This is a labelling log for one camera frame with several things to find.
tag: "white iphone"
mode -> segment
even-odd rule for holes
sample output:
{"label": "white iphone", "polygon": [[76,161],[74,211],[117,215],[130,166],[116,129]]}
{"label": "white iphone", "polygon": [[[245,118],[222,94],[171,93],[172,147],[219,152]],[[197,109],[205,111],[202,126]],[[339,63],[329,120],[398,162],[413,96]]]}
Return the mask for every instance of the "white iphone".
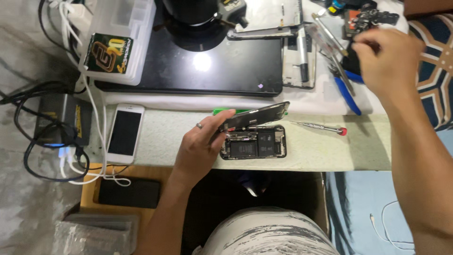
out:
{"label": "white iphone", "polygon": [[141,105],[118,104],[107,147],[107,161],[132,164],[144,112],[145,108]]}

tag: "screwdriver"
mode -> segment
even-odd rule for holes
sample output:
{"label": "screwdriver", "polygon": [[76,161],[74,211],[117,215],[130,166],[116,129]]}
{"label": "screwdriver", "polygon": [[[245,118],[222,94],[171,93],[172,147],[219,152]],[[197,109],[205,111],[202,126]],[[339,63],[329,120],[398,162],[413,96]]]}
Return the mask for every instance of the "screwdriver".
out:
{"label": "screwdriver", "polygon": [[347,129],[344,127],[334,128],[334,127],[326,127],[326,126],[318,125],[318,124],[314,124],[314,123],[304,123],[304,122],[295,122],[295,121],[290,121],[290,122],[298,124],[298,125],[306,126],[309,128],[322,129],[322,130],[336,132],[337,134],[339,134],[341,136],[345,136],[347,134]]}

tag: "concrete floor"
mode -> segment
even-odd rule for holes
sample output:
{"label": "concrete floor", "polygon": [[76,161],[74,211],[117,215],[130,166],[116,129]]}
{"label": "concrete floor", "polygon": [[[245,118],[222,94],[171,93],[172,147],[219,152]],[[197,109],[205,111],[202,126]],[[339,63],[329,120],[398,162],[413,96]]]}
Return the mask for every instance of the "concrete floor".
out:
{"label": "concrete floor", "polygon": [[[64,51],[44,37],[38,23],[38,1],[3,0],[0,9],[0,90],[5,93],[36,81],[71,82],[78,72]],[[59,24],[58,14],[52,18]],[[50,34],[60,35],[46,22]],[[29,106],[37,107],[37,100]],[[31,176],[23,167],[28,140],[13,123],[15,107],[0,106],[0,255],[49,255],[54,222],[80,201],[81,187],[51,183]],[[35,117],[21,114],[24,129],[33,134]],[[34,149],[33,169],[56,176],[57,152]]]}

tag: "hand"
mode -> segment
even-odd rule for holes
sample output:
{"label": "hand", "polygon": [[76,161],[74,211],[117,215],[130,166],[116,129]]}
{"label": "hand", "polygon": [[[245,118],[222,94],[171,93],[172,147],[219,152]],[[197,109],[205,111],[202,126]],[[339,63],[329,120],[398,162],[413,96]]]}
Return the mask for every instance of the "hand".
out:
{"label": "hand", "polygon": [[170,176],[173,181],[192,189],[207,175],[226,138],[223,132],[216,137],[213,135],[219,126],[235,113],[236,110],[230,109],[221,111],[215,116],[206,117],[200,121],[203,128],[195,126],[184,135]]}
{"label": "hand", "polygon": [[[372,29],[357,35],[352,49],[360,59],[367,87],[381,102],[416,95],[415,79],[424,43],[396,29]],[[370,44],[379,44],[375,54]]]}

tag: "plastic storage box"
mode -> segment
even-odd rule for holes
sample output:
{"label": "plastic storage box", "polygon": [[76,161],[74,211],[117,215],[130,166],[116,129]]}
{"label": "plastic storage box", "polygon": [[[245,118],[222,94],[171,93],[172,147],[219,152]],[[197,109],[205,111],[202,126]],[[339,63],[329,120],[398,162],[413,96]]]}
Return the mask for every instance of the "plastic storage box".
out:
{"label": "plastic storage box", "polygon": [[98,0],[80,72],[94,80],[138,85],[155,13],[153,0]]}

